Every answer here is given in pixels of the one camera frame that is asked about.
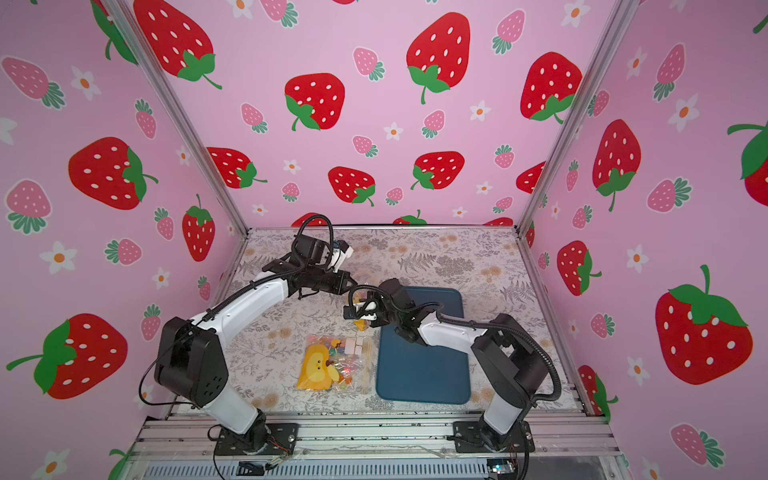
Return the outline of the ziploc bag with yellow duck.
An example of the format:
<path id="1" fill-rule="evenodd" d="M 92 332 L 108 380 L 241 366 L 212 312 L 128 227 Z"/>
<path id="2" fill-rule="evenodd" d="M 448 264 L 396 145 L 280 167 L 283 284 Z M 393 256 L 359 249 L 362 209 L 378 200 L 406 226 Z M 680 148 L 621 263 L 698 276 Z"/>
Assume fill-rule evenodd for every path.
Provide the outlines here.
<path id="1" fill-rule="evenodd" d="M 373 386 L 374 338 L 311 335 L 306 342 L 296 387 L 367 394 Z"/>

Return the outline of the clear ziploc candy bag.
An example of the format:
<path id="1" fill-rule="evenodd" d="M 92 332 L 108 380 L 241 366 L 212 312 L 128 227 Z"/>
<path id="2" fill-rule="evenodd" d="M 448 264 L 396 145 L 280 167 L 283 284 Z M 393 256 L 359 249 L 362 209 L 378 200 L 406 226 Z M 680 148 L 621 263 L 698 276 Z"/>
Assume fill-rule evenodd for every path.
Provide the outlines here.
<path id="1" fill-rule="evenodd" d="M 380 326 L 380 299 L 381 295 L 372 289 L 358 289 L 351 294 L 352 321 L 359 332 Z"/>

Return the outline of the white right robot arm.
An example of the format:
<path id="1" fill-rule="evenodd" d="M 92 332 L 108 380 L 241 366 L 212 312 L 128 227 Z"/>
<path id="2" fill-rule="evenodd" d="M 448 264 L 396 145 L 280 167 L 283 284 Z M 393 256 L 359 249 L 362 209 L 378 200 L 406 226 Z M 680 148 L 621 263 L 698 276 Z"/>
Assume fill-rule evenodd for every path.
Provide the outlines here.
<path id="1" fill-rule="evenodd" d="M 527 448 L 526 416 L 540 403 L 562 395 L 551 356 L 509 314 L 499 313 L 489 321 L 452 315 L 442 294 L 428 289 L 419 301 L 411 287 L 391 278 L 378 286 L 354 286 L 344 315 L 365 318 L 373 328 L 391 326 L 410 344 L 452 350 L 475 360 L 493 396 L 477 421 L 456 425 L 453 441 L 459 449 Z"/>

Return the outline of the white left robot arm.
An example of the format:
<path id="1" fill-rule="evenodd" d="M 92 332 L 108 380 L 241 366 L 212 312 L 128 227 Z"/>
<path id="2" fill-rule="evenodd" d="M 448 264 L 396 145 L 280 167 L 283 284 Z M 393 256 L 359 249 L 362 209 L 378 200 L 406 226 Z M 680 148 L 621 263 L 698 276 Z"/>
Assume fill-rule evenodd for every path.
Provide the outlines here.
<path id="1" fill-rule="evenodd" d="M 355 282 L 341 265 L 352 254 L 343 240 L 296 235 L 289 253 L 265 265 L 236 293 L 190 320 L 174 317 L 165 323 L 155 382 L 214 418 L 237 447 L 247 453 L 263 450 L 272 439 L 266 415 L 229 382 L 224 349 L 271 307 L 305 289 L 347 293 Z"/>

